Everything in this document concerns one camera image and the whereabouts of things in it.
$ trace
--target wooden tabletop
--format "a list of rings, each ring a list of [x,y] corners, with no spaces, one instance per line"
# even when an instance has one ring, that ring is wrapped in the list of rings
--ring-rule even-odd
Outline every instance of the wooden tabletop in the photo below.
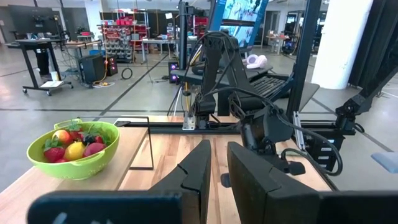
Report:
[[[270,39],[277,39],[277,40],[285,40],[285,39],[288,39],[288,37],[272,37],[272,36],[266,36],[267,38],[270,38]]]
[[[150,116],[150,121],[177,122],[182,117]],[[233,122],[234,118],[221,117]],[[128,170],[130,166],[150,166],[150,147],[146,128],[120,128],[120,142],[113,160],[98,175],[80,181],[48,177],[35,167],[0,193],[0,223],[25,223],[30,204],[39,196],[54,190],[147,190],[165,177],[203,139],[212,148],[211,182],[207,223],[239,223],[231,188],[221,185],[220,175],[228,172],[227,143],[241,144],[240,135],[169,135],[153,134],[154,170]],[[277,150],[296,147],[293,141],[280,142]],[[330,190],[318,172],[304,158],[287,156],[302,162],[306,174],[293,178],[316,190]]]
[[[85,42],[85,41],[71,41],[71,42],[66,42],[65,46],[68,48],[79,48],[79,47],[84,47],[86,46],[91,46],[91,45],[95,45],[95,44],[99,44],[101,43],[101,41],[96,40],[96,41],[89,41],[89,42]]]

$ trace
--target screen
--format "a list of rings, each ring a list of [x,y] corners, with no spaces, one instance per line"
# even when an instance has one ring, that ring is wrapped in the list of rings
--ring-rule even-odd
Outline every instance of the screen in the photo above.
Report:
[[[239,46],[250,50],[264,20],[267,3],[268,0],[217,0],[211,5],[209,30],[227,28],[239,40]]]
[[[253,33],[253,26],[220,26],[220,30],[228,29],[228,34],[238,40],[239,47],[247,47]]]
[[[226,0],[223,19],[255,22],[261,0]]]
[[[166,15],[166,19],[173,19],[173,14],[171,12],[166,13],[165,15]]]

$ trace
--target computer keyboard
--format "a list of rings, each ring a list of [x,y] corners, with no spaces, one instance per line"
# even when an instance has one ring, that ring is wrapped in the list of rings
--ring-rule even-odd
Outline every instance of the computer keyboard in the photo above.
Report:
[[[262,77],[251,83],[252,86],[258,91],[258,93],[265,97],[270,98],[270,96],[279,90],[285,83],[285,80],[271,77]]]

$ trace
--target green bowl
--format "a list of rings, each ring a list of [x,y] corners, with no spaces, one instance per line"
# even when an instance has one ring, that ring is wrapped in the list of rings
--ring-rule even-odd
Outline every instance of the green bowl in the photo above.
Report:
[[[45,141],[51,139],[57,130],[65,129],[65,127],[60,127],[60,124],[70,123],[71,121],[55,124],[53,131],[36,139],[26,152],[27,157],[32,161],[33,165],[49,176],[72,180],[87,179],[104,169],[118,148],[120,132],[115,125],[100,121],[83,122],[80,119],[74,119],[73,121],[79,123],[84,130],[89,129],[94,124],[95,128],[99,128],[101,132],[105,132],[109,136],[109,141],[112,143],[104,150],[82,159],[63,163],[48,163],[43,154]]]

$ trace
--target white paper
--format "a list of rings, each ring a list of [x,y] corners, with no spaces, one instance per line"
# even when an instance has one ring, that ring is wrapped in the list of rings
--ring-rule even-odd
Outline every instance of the white paper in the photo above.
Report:
[[[41,87],[42,88],[55,88],[63,84],[63,81],[48,81],[45,82]]]

